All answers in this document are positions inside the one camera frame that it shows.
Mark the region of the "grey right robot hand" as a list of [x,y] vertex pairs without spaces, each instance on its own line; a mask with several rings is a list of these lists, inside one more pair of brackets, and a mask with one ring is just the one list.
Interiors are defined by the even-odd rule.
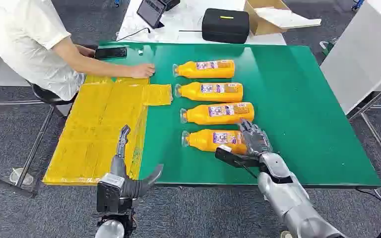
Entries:
[[262,153],[273,151],[266,132],[257,124],[241,119],[237,125],[246,145],[246,155],[260,156]]

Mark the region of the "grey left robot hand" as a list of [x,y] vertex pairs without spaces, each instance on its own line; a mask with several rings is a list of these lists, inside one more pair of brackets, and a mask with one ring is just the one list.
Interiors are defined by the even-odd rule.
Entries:
[[126,172],[125,151],[128,143],[127,136],[130,133],[130,127],[126,124],[120,131],[119,141],[116,153],[112,158],[110,173],[122,177],[123,184],[120,186],[121,199],[137,199],[142,197],[160,178],[163,171],[163,164],[158,164],[153,172],[142,180],[131,179]]

